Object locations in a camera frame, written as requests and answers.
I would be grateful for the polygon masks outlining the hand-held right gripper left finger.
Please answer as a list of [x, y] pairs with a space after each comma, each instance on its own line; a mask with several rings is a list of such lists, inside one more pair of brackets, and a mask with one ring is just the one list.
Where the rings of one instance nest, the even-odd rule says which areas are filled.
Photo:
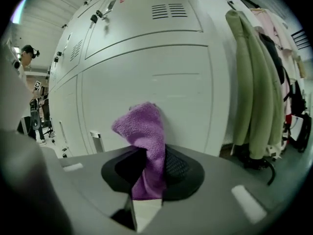
[[74, 235], [135, 235], [136, 228], [113, 219], [124, 212], [135, 221], [128, 193], [114, 191], [102, 178], [108, 153], [59, 159], [53, 149], [42, 148], [47, 172]]

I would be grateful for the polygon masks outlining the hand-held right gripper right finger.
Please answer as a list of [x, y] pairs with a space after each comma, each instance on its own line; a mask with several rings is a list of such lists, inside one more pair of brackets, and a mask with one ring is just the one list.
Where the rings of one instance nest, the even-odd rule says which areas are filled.
[[188, 173], [188, 183], [176, 185], [175, 194], [196, 182], [201, 185], [188, 198], [164, 200], [146, 228], [149, 235], [260, 235], [292, 201], [291, 192], [273, 192], [229, 160], [174, 145], [168, 149], [200, 168]]

